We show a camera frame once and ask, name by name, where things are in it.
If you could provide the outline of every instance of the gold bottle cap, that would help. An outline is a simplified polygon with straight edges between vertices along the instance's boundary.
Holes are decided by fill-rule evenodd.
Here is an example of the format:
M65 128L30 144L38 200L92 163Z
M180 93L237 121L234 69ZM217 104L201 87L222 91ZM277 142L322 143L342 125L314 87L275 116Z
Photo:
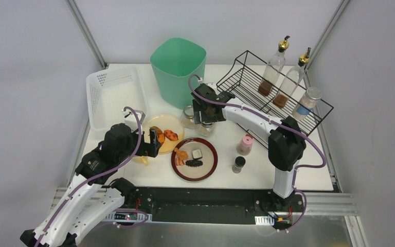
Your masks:
M290 36L285 36L284 40L281 40L281 42L279 42L279 48L283 49L283 50L287 50L287 48L289 47L289 41L288 39L290 38Z
M310 52L311 52L311 47L308 47L307 52L305 52L305 54L300 55L299 62L303 64L307 64L310 61Z

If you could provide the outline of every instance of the yellow plate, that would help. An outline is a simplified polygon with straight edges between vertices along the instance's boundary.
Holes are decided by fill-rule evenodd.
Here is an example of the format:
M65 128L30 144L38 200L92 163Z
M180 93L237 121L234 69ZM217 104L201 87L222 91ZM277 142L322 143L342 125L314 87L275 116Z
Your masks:
M181 121L177 119L175 116L170 114L161 114L156 115L149 119L145 124L143 124L143 131L145 132L145 141L148 143L149 139L149 128L151 126L157 126L163 132L165 130L171 130L178 135L177 141L171 141L167 139L164 144L159 149L158 154L166 154L173 151L178 143L180 143L184 139L184 127L181 124Z

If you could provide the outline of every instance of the blue label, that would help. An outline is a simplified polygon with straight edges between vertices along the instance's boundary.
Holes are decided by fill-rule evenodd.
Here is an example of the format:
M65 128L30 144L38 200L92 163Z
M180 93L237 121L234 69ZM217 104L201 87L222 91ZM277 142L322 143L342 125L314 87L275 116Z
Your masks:
M296 110L296 112L299 113L300 115L308 115L311 110L312 108L308 109L300 105L299 108Z

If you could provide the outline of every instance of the white basket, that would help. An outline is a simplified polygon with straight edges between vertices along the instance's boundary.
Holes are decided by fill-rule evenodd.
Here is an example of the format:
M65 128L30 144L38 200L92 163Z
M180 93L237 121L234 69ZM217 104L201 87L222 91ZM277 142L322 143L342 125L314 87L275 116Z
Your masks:
M86 85L88 118L94 131L108 131L123 122L122 110L126 106L149 114L136 67L101 70L87 76Z

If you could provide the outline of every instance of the white table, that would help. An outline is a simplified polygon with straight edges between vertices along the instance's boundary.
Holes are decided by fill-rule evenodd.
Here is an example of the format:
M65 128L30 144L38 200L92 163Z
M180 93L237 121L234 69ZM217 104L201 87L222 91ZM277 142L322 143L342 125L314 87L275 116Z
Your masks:
M129 65L136 66L139 69L143 86L147 93L149 113L147 113L146 119L162 113L169 113L180 118L182 110L169 105L161 98L150 64L110 64L109 68ZM206 65L205 83L219 81L229 71L231 66ZM251 66L251 68L258 73L263 73L265 66L257 65ZM282 72L286 73L289 69L290 66L286 66ZM301 92L295 92L294 97L300 98L301 95L297 95L299 93ZM181 179L173 171L170 162L171 154L149 158L148 166L130 161L112 175L109 181L124 177L136 186L148 187L270 189L274 183L275 168L267 158L267 150L259 143L255 143L252 152L245 157L246 165L239 174L235 174L231 170L234 159L238 156L236 144L244 134L245 132L233 122L224 121L217 123L214 136L207 140L216 148L219 162L214 173L203 181L189 182ZM195 136L199 135L194 130L186 129L185 138ZM310 138L321 148L317 130L310 135ZM93 150L101 140L103 140L102 134L90 130L83 154ZM300 164L321 164L320 156L308 143ZM295 185L302 190L333 190L328 167L320 169L301 168L298 172Z

